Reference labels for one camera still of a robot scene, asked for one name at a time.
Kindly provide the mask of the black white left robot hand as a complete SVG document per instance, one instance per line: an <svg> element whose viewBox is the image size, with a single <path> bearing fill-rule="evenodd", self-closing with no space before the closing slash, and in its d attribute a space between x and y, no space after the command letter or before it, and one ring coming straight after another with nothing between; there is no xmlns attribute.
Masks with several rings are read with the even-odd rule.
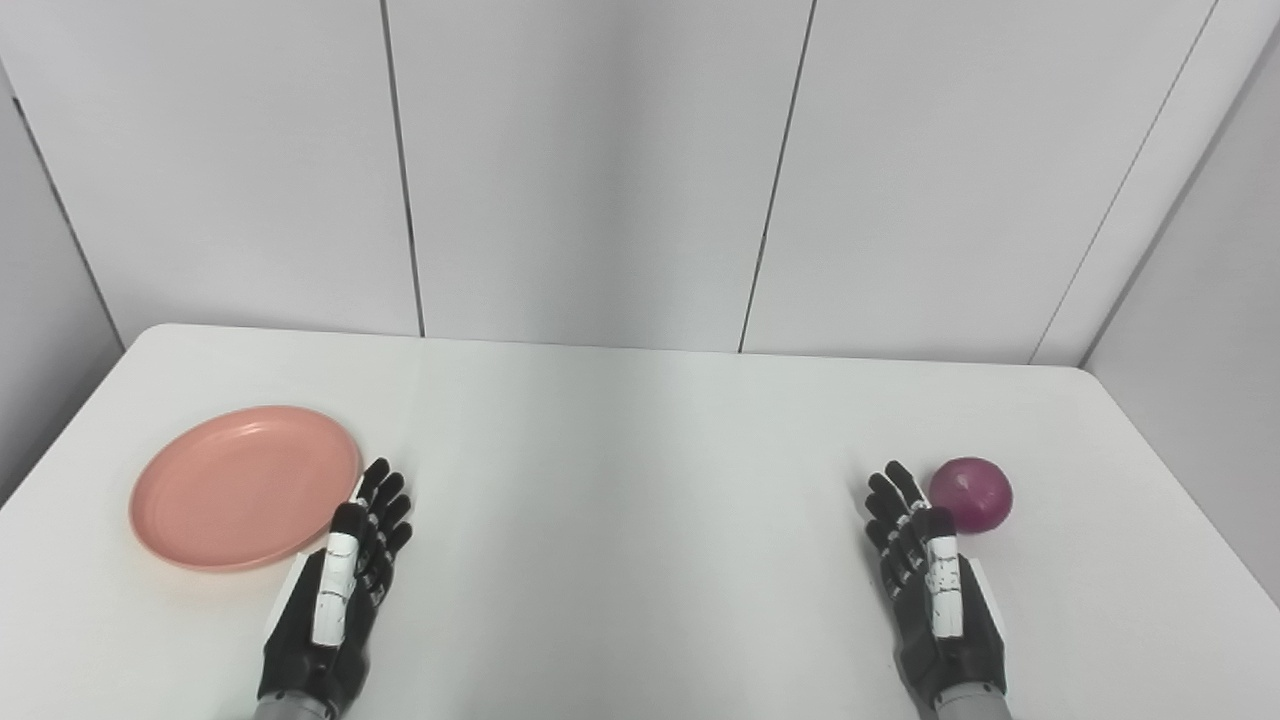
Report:
<svg viewBox="0 0 1280 720"><path fill-rule="evenodd" d="M369 641L413 536L404 477L379 457L306 556L262 648L256 719L343 719L370 673Z"/></svg>

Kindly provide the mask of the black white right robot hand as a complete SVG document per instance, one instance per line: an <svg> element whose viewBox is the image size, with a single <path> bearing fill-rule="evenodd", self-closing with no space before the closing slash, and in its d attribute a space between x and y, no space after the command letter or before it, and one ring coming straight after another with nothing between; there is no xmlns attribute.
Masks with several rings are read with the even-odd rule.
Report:
<svg viewBox="0 0 1280 720"><path fill-rule="evenodd" d="M867 482L864 532L897 628L897 665L936 719L1010 719L1005 643L954 515L892 460Z"/></svg>

